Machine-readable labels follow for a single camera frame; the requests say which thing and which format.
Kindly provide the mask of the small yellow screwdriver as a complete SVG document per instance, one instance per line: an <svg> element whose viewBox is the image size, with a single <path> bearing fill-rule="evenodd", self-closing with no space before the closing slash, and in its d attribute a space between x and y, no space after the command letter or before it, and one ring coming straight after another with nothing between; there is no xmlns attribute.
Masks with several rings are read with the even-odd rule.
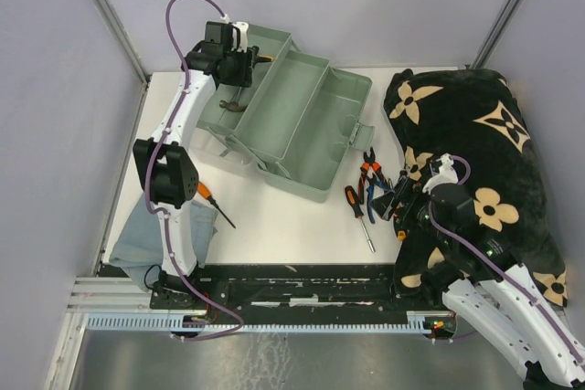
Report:
<svg viewBox="0 0 585 390"><path fill-rule="evenodd" d="M260 55L260 56L257 56L255 58L255 63L256 64L260 64L260 63L272 63L273 61L274 61L274 57L272 57L272 56Z"/></svg>

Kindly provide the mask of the black handled claw hammer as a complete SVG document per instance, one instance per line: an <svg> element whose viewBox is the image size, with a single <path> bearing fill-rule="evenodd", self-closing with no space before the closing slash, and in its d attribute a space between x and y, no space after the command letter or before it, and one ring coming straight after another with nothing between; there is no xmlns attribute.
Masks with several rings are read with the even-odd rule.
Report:
<svg viewBox="0 0 585 390"><path fill-rule="evenodd" d="M230 101L221 100L219 107L229 112L242 113L247 109L247 105L239 103L243 88L238 88Z"/></svg>

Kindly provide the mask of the green plastic tool box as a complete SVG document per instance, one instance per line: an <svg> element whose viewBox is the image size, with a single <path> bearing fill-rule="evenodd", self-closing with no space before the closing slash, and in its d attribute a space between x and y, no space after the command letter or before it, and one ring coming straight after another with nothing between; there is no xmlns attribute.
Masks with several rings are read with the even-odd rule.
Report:
<svg viewBox="0 0 585 390"><path fill-rule="evenodd" d="M251 164L267 184L323 203L348 150L364 152L372 143L374 129L361 121L372 81L301 51L289 32L252 25L248 39L274 61L254 68L242 113L219 107L237 88L218 88L191 149L208 163Z"/></svg>

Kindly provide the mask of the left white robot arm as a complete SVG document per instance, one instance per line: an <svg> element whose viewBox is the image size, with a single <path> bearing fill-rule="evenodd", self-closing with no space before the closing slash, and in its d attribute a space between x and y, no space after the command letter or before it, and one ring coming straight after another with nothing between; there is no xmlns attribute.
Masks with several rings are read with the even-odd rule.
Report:
<svg viewBox="0 0 585 390"><path fill-rule="evenodd" d="M190 207L199 174L188 145L207 103L220 85L248 88L259 49L248 43L246 22L206 23L196 48L181 55L182 78L164 118L148 139L133 145L133 158L147 210L158 217L164 247L163 271L181 277L171 298L191 308L202 297L201 284L189 277L197 266Z"/></svg>

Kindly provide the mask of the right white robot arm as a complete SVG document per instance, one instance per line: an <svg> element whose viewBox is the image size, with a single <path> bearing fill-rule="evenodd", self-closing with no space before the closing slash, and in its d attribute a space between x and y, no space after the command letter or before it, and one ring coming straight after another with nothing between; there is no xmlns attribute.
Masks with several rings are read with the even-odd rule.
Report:
<svg viewBox="0 0 585 390"><path fill-rule="evenodd" d="M476 225L473 199L457 177L427 184L401 175L370 201L415 252L430 249L413 280L427 307L471 324L514 366L525 389L581 389L584 346L540 293L511 244Z"/></svg>

